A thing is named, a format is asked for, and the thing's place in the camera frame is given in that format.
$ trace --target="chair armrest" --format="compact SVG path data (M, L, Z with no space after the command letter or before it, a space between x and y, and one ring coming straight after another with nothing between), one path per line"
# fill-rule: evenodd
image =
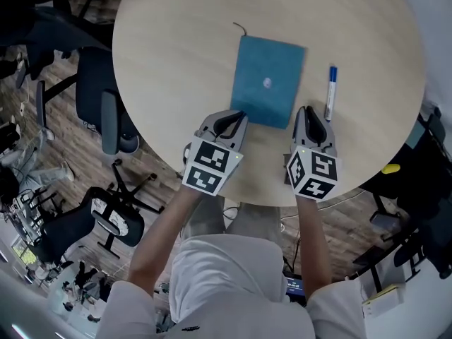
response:
M100 213L96 210L93 211L93 217L108 231L110 231L114 236L119 236L121 232L116 225L113 225L108 219L105 219Z
M120 118L118 97L105 90L101 105L102 150L108 155L116 155L119 151Z

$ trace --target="wall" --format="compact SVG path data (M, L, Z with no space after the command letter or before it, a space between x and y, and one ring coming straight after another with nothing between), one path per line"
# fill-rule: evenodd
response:
M37 295L3 270L0 270L0 292L0 326L12 338L18 337L11 327L14 323L30 339L57 338L55 332L65 339L87 339L57 315L46 310L46 298Z
M439 106L452 152L452 0L407 0L419 26L427 64L425 97Z
M403 283L410 277L409 264L404 268L393 265L394 253L377 266L383 288L391 283ZM420 273L406 283L403 304L366 319L368 339L437 339L447 330L452 322L452 276L441 280L428 260L419 269ZM370 272L360 280L366 295L375 293Z

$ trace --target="wooden floor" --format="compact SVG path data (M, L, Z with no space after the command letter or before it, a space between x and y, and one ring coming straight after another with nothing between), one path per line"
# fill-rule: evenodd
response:
M88 11L87 18L93 22L113 20L120 1L95 1L93 7ZM79 12L84 2L85 0L73 0L73 12ZM16 52L17 48L10 49L7 57L14 57ZM76 72L77 60L76 54L73 54L69 60L57 58L52 66L43 71L40 79L44 80L48 86L58 83L61 79ZM35 82L29 83L30 99L25 105L23 118L19 114L20 102L28 101L28 85L24 83L20 90L16 90L14 85L14 76L0 81L0 106L4 108L1 116L4 120L8 120L10 115L14 114L23 130L23 135L25 138L30 138L38 131L35 123ZM45 149L41 157L42 164L45 167L52 167L67 160L76 175L75 182L60 182L52 187L59 192L62 198L66 199L64 208L67 210L77 206L91 186L105 188L110 182L114 181L110 165L115 157L107 156L102 152L100 137L87 130L83 122L76 116L75 86L47 104L47 125L55 133L56 140L50 142ZM151 172L156 173L158 181L148 184L138 195L138 198L150 204L165 204L171 199L174 191L178 189L180 181L173 169L153 152L152 142L148 143L150 146L143 143L142 148L133 156L118 155L124 161L121 172L126 182L133 186L137 185ZM373 198L369 193L364 192L356 198L329 208L329 206L353 197L359 192L360 190L357 189L343 197L320 205L321 208L324 208L321 215L331 250L336 280L343 279L345 275L353 274L357 268L354 267L352 261L372 245L384 247L380 240L380 235L383 232L369 223L369 218L376 210ZM395 208L392 203L385 203L388 210L394 212ZM291 216L296 213L296 209L283 208L281 213L282 217ZM141 214L145 218L147 227L153 223L155 215L143 210ZM289 262L292 262L298 238L297 218L284 219L283 224L285 226L283 251ZM107 233L99 225L96 225L94 231L81 240L81 245L84 245L80 249L81 256L92 264L101 267L116 279L125 278L133 249L116 241L114 250L121 256L120 260L116 260L97 246L97 241L105 241L106 238ZM163 282L169 280L170 265L171 263L168 263L167 270L160 278ZM299 273L299 270L299 263L296 263L295 272ZM161 306L166 306L165 296L160 299L162 300Z

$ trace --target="table top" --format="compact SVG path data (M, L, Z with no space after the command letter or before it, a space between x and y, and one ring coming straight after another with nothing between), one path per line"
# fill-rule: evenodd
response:
M329 68L338 67L333 120L343 161L336 196L373 177L398 152L420 110L420 37L404 0L122 0L113 39L122 100L151 148L183 168L182 151L203 120L229 109L243 25L248 34L307 48L286 130L250 124L244 159L220 194L294 206L284 185L295 115L323 112Z

